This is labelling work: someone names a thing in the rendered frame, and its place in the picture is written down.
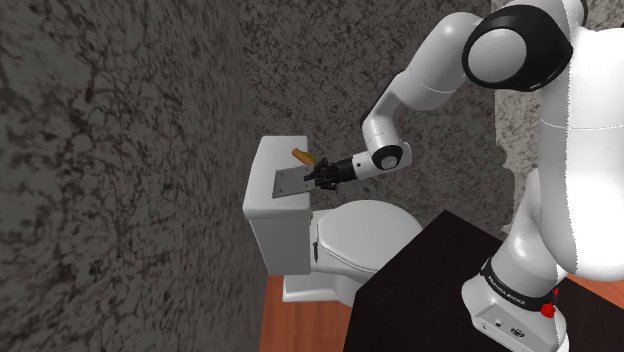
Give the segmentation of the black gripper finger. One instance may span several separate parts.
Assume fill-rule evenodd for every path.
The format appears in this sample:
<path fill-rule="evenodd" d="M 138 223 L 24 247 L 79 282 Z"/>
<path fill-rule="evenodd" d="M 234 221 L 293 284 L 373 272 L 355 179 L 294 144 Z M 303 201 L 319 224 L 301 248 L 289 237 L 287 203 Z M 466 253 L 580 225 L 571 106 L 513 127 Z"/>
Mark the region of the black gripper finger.
<path fill-rule="evenodd" d="M 331 190 L 331 191 L 337 190 L 337 184 L 333 182 L 332 180 L 327 179 L 325 177 L 319 177 L 319 178 L 305 177 L 304 182 L 310 187 L 314 187 L 318 189 Z"/>
<path fill-rule="evenodd" d="M 328 160 L 326 158 L 320 159 L 312 168 L 310 173 L 306 175 L 306 178 L 317 178 L 319 174 L 324 174 L 328 167 Z"/>

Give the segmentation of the orange hot dog toy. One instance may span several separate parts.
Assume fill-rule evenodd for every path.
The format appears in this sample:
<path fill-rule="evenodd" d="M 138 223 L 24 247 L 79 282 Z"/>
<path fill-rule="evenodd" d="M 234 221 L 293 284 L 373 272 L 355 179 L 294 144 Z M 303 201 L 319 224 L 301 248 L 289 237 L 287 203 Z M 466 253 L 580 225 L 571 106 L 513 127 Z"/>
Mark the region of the orange hot dog toy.
<path fill-rule="evenodd" d="M 314 155 L 308 152 L 304 152 L 298 148 L 294 148 L 291 154 L 304 165 L 313 166 L 316 163 L 316 158 Z"/>

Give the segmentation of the grey flat tablet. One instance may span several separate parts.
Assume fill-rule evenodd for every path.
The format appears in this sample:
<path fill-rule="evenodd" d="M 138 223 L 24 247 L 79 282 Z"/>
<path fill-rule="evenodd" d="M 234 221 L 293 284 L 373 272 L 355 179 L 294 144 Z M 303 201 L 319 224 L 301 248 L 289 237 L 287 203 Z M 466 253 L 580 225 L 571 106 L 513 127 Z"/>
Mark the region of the grey flat tablet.
<path fill-rule="evenodd" d="M 305 165 L 277 170 L 272 197 L 282 198 L 312 191 L 315 188 L 315 181 L 306 179 L 311 171 L 312 168 Z"/>

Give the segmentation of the white toilet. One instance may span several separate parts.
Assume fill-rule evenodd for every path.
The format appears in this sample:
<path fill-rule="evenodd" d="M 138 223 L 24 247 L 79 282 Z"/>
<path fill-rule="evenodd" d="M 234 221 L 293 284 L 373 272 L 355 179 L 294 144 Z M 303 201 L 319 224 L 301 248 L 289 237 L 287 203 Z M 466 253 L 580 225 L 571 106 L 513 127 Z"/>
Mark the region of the white toilet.
<path fill-rule="evenodd" d="M 284 278 L 285 302 L 339 301 L 357 290 L 414 239 L 422 227 L 402 208 L 356 200 L 314 211 L 310 192 L 273 198 L 275 172 L 304 165 L 304 136 L 265 136 L 254 157 L 243 212 L 266 268 Z"/>

